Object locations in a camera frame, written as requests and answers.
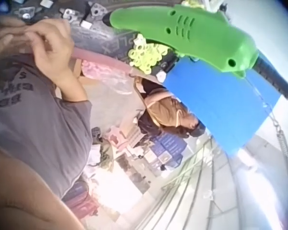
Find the hand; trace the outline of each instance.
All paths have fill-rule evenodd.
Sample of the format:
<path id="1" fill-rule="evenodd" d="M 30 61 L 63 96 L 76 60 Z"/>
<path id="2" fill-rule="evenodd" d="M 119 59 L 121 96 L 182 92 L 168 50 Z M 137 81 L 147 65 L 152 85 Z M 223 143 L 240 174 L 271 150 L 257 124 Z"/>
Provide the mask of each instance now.
<path id="1" fill-rule="evenodd" d="M 28 27 L 25 35 L 30 39 L 36 66 L 52 82 L 58 85 L 72 76 L 68 64 L 74 42 L 68 21 L 44 19 Z"/>
<path id="2" fill-rule="evenodd" d="M 0 53 L 28 41 L 24 35 L 26 28 L 25 23 L 17 18 L 0 16 Z"/>

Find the red bag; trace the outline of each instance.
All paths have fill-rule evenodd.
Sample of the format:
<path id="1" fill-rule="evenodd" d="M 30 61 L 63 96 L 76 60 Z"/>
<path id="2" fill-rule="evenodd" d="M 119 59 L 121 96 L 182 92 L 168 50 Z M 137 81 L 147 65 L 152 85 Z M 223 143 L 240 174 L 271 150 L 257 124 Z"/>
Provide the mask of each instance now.
<path id="1" fill-rule="evenodd" d="M 79 179 L 63 197 L 62 201 L 78 219 L 97 215 L 98 202 L 89 194 L 88 184 Z"/>

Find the black power cord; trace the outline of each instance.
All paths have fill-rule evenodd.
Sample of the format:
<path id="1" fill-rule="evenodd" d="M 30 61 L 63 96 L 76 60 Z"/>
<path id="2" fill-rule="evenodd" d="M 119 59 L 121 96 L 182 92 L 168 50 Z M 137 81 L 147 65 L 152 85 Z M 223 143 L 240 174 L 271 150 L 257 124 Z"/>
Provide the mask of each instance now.
<path id="1" fill-rule="evenodd" d="M 265 60 L 258 58 L 253 70 L 266 79 L 277 91 L 279 91 L 286 99 L 288 99 L 288 82 Z"/>

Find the green plastic casing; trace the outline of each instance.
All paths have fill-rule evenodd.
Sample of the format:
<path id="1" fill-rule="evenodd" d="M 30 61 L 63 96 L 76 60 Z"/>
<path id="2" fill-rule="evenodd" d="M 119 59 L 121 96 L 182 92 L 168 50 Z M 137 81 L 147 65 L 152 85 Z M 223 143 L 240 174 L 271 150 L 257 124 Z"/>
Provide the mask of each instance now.
<path id="1" fill-rule="evenodd" d="M 165 44 L 241 78 L 259 56 L 252 37 L 229 24 L 221 12 L 181 5 L 130 7 L 113 11 L 110 24 L 117 29 L 137 31 L 147 40 Z"/>

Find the t-shirt sleeve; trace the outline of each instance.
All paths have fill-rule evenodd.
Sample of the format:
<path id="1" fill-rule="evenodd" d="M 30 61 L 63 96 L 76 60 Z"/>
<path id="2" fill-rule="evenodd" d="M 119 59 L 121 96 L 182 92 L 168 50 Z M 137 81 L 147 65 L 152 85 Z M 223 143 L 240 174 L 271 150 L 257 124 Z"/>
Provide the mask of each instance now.
<path id="1" fill-rule="evenodd" d="M 68 129 L 66 131 L 72 135 L 75 142 L 81 145 L 81 148 L 89 152 L 92 145 L 90 126 L 91 102 L 67 102 L 59 98 L 57 100 L 66 128 Z"/>

